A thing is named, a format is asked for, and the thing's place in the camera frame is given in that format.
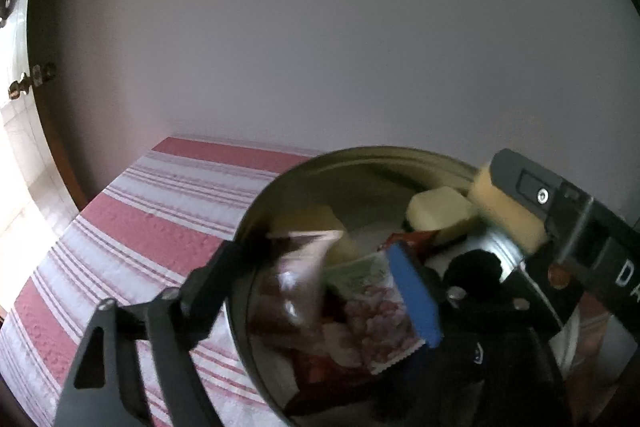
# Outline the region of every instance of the metal pot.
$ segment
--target metal pot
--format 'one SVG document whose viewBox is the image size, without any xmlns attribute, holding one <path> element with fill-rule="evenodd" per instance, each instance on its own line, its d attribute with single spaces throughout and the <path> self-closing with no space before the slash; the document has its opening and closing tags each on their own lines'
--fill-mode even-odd
<svg viewBox="0 0 640 427">
<path fill-rule="evenodd" d="M 244 215 L 235 240 L 242 242 L 255 227 L 263 227 L 276 214 L 328 204 L 351 237 L 365 251 L 374 251 L 390 232 L 402 227 L 405 210 L 415 193 L 448 185 L 466 194 L 475 174 L 476 168 L 464 162 L 409 148 L 362 147 L 328 153 L 271 182 Z M 519 261 L 517 247 L 495 230 L 470 241 L 498 255 L 507 271 Z M 288 425 L 372 425 L 366 406 L 361 404 L 297 418 L 295 422 L 284 416 L 293 376 L 290 371 L 287 374 L 286 364 L 279 362 L 276 354 L 263 349 L 247 334 L 255 275 L 253 272 L 236 281 L 225 311 L 240 359 L 267 404 Z M 572 317 L 552 344 L 564 372 L 575 352 L 578 322 L 577 315 Z"/>
</svg>

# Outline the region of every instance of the cheese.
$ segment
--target cheese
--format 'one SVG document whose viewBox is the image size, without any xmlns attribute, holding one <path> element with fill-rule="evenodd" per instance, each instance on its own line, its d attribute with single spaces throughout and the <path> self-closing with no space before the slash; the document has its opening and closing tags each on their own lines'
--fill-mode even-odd
<svg viewBox="0 0 640 427">
<path fill-rule="evenodd" d="M 451 187 L 416 194 L 406 210 L 414 230 L 438 230 L 434 245 L 442 245 L 468 233 L 479 222 L 476 206 Z"/>
<path fill-rule="evenodd" d="M 318 204 L 295 210 L 289 214 L 280 214 L 271 222 L 271 233 L 276 235 L 288 232 L 311 232 L 315 230 L 342 230 L 342 237 L 329 249 L 325 263 L 327 265 L 354 261 L 359 257 L 358 248 L 347 234 L 340 220 L 335 217 L 331 207 Z"/>
</svg>

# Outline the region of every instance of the white striped tablecloth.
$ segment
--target white striped tablecloth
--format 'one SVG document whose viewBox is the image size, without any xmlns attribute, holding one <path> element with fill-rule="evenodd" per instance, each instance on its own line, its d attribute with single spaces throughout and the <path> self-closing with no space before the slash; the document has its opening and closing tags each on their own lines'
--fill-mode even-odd
<svg viewBox="0 0 640 427">
<path fill-rule="evenodd" d="M 0 373 L 34 422 L 52 425 L 82 332 L 100 300 L 140 303 L 180 285 L 233 237 L 263 188 L 313 155 L 171 137 L 105 188 L 47 253 L 0 330 Z M 245 374 L 223 320 L 192 352 L 218 415 L 230 427 L 281 425 Z M 139 351 L 154 422 L 169 426 L 148 343 L 140 343 Z"/>
</svg>

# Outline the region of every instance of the cabinet door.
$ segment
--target cabinet door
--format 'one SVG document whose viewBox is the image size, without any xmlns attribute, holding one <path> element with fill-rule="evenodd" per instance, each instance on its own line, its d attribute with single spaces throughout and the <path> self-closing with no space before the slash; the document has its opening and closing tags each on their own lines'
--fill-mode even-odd
<svg viewBox="0 0 640 427">
<path fill-rule="evenodd" d="M 28 0 L 0 5 L 0 306 L 5 309 L 86 204 L 37 96 L 53 69 L 30 64 L 27 6 Z"/>
</svg>

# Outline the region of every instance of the snack bag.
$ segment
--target snack bag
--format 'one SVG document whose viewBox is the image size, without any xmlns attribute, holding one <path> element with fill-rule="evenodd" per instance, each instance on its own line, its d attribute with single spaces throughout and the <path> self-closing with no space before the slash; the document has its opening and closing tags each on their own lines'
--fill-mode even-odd
<svg viewBox="0 0 640 427">
<path fill-rule="evenodd" d="M 377 384 L 345 324 L 327 322 L 322 333 L 324 355 L 291 352 L 299 391 L 284 408 L 287 416 L 304 416 L 367 399 Z"/>
<path fill-rule="evenodd" d="M 315 204 L 305 208 L 297 208 L 287 214 L 274 216 L 270 226 L 271 233 L 285 236 L 291 231 L 305 232 L 306 230 L 338 230 L 342 236 L 336 241 L 325 257 L 325 264 L 345 263 L 359 257 L 358 246 L 334 211 L 327 204 Z"/>
<path fill-rule="evenodd" d="M 346 302 L 347 325 L 359 343 L 362 362 L 372 375 L 424 345 L 394 284 L 385 251 L 327 267 L 324 281 Z"/>
<path fill-rule="evenodd" d="M 264 344 L 322 355 L 322 269 L 340 230 L 289 232 L 271 237 L 277 259 L 258 275 L 248 331 Z"/>
</svg>

